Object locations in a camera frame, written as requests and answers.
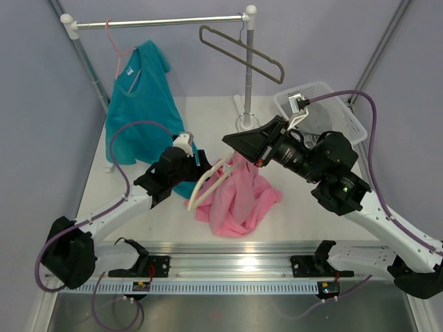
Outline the pink t shirt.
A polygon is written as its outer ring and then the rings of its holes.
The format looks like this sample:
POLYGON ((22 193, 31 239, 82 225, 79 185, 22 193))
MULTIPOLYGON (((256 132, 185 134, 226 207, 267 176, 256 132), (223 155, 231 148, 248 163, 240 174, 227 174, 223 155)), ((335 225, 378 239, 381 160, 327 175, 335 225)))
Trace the pink t shirt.
POLYGON ((243 237, 281 200, 282 192, 259 175, 253 163, 231 152, 200 177, 186 205, 213 234, 243 237))

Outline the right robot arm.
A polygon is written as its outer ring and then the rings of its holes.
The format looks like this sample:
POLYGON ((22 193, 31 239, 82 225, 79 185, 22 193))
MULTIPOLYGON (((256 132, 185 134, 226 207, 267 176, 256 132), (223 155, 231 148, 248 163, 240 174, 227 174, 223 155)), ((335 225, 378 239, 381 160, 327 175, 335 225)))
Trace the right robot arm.
POLYGON ((312 148, 281 116, 223 142, 257 167, 274 160, 313 183, 312 196, 327 211, 353 221, 382 242, 380 247, 349 247, 324 240, 310 257, 293 256, 309 276, 357 273, 385 277, 401 291, 420 299, 442 292, 442 242, 405 219, 386 212, 377 193, 352 172, 358 155, 338 131, 326 131, 312 148))

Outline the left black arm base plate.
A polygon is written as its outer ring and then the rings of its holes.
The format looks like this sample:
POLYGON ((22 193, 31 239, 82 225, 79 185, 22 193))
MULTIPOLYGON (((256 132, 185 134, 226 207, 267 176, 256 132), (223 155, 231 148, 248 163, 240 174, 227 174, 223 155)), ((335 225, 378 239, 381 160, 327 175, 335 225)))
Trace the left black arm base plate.
POLYGON ((171 257, 167 255, 148 255, 138 258, 129 270, 117 269, 108 272, 111 278, 167 278, 171 257))

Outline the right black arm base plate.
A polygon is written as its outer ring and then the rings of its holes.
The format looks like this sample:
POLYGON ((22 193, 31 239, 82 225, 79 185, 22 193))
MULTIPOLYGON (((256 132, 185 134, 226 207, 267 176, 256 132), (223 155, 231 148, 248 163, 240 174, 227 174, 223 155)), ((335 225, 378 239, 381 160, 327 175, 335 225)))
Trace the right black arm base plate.
POLYGON ((327 261, 315 259, 313 255, 293 255, 290 257, 294 278, 353 277, 351 270, 337 270, 327 261))

